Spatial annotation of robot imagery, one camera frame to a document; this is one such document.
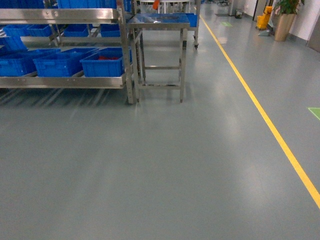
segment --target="potted plant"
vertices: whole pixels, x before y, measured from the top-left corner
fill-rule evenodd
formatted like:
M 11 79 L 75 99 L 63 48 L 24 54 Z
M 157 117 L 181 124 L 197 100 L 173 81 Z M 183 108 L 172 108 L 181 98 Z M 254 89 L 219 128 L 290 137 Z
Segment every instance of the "potted plant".
M 280 19 L 275 30 L 274 40 L 283 42 L 286 40 L 300 3 L 305 4 L 305 0 L 279 0 L 275 4 L 275 9 L 278 10 Z

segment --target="yellow floor line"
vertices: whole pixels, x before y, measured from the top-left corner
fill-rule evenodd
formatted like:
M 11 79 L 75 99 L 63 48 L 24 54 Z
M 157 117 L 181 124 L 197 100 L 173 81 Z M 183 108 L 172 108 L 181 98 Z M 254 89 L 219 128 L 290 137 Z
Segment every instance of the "yellow floor line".
M 258 109 L 259 113 L 263 117 L 265 123 L 268 125 L 268 127 L 271 130 L 272 134 L 274 135 L 275 139 L 278 141 L 278 143 L 281 146 L 283 152 L 285 153 L 285 155 L 287 156 L 288 160 L 292 164 L 294 170 L 299 175 L 301 181 L 303 182 L 303 184 L 305 185 L 306 189 L 309 191 L 311 197 L 315 201 L 316 205 L 320 209 L 320 194 L 317 191 L 316 187 L 311 182 L 310 178 L 305 173 L 304 169 L 301 167 L 300 163 L 298 162 L 298 160 L 296 159 L 296 157 L 294 156 L 294 154 L 292 153 L 292 151 L 288 147 L 288 145 L 285 142 L 285 140 L 283 139 L 283 137 L 280 135 L 280 133 L 277 130 L 277 128 L 275 127 L 275 125 L 272 123 L 272 121 L 269 118 L 269 116 L 267 115 L 266 111 L 263 109 L 263 107 L 261 106 L 261 104 L 257 100 L 256 96 L 254 95 L 254 93 L 251 91 L 250 87 L 248 86 L 248 84 L 246 83 L 244 78 L 241 76 L 240 72 L 238 71 L 238 69 L 236 68 L 234 63 L 231 61 L 230 57 L 227 55 L 227 53 L 224 50 L 224 48 L 221 46 L 220 42 L 218 41 L 217 37 L 214 35 L 212 30 L 208 26 L 207 22 L 204 20 L 204 18 L 201 15 L 200 15 L 200 18 L 203 21 L 203 23 L 206 26 L 206 28 L 208 29 L 208 31 L 211 34 L 211 36 L 213 37 L 214 41 L 216 42 L 216 44 L 220 48 L 220 50 L 223 53 L 225 59 L 229 62 L 230 66 L 232 67 L 232 69 L 234 71 L 234 73 L 236 74 L 236 76 L 238 77 L 240 82 L 242 83 L 244 89 L 246 90 L 246 92 L 250 96 L 251 100 L 253 101 L 255 107 Z

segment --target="green square sticker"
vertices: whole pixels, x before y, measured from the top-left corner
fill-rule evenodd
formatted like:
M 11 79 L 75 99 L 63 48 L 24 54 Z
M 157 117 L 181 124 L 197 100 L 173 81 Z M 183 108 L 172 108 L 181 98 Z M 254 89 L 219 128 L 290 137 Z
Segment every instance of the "green square sticker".
M 231 23 L 227 21 L 222 21 L 221 24 L 226 27 L 232 27 Z
M 309 111 L 320 120 L 320 107 L 309 107 Z

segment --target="blue storage bin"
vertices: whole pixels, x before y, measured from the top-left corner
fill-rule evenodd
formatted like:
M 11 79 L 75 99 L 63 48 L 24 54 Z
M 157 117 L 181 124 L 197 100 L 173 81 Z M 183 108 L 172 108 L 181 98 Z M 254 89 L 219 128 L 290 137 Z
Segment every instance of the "blue storage bin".
M 43 9 L 43 0 L 0 0 L 0 9 Z
M 0 56 L 27 51 L 19 36 L 0 37 L 0 45 L 3 46 L 0 48 Z
M 20 0 L 23 9 L 44 9 L 43 0 Z
M 124 0 L 124 10 L 131 13 L 131 0 Z
M 51 27 L 47 24 L 35 24 L 27 28 L 30 36 L 49 37 L 52 35 Z
M 100 56 L 117 60 L 98 60 Z M 119 51 L 98 52 L 80 61 L 86 77 L 120 77 L 124 73 L 122 53 Z
M 57 0 L 60 9 L 116 9 L 116 0 Z
M 27 28 L 29 28 L 31 25 L 29 24 L 21 24 L 21 25 L 15 25 L 10 24 L 3 28 L 3 31 L 7 36 L 13 36 L 13 37 L 24 37 L 29 36 L 29 32 Z
M 38 49 L 0 57 L 0 76 L 19 77 L 36 71 L 33 59 L 50 55 L 59 49 Z
M 82 54 L 83 58 L 86 58 L 92 54 L 94 54 L 96 51 L 98 51 L 98 47 L 75 47 L 71 48 L 69 50 L 63 51 L 64 54 Z
M 20 0 L 0 0 L 0 9 L 21 9 Z
M 86 24 L 71 24 L 63 33 L 65 37 L 87 37 L 89 35 Z
M 102 37 L 120 37 L 119 24 L 101 24 Z
M 123 55 L 123 52 L 122 52 L 122 47 L 107 47 L 107 48 L 104 48 L 102 50 L 100 50 L 99 52 L 101 53 L 104 53 L 104 52 L 121 52 L 121 54 Z M 132 51 L 131 51 L 131 48 L 129 47 L 129 55 L 130 55 L 130 63 L 132 63 Z
M 190 27 L 191 28 L 196 28 L 197 27 L 197 20 L 198 16 L 193 14 L 193 13 L 186 13 L 186 16 L 190 22 Z
M 81 53 L 59 52 L 34 59 L 33 62 L 39 77 L 71 77 L 83 69 L 80 63 L 83 58 Z

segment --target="door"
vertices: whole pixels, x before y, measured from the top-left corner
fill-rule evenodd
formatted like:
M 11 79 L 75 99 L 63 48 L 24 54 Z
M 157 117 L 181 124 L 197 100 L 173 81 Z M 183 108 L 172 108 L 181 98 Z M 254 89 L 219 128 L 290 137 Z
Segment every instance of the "door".
M 320 17 L 318 17 L 318 20 L 316 21 L 307 46 L 320 53 Z

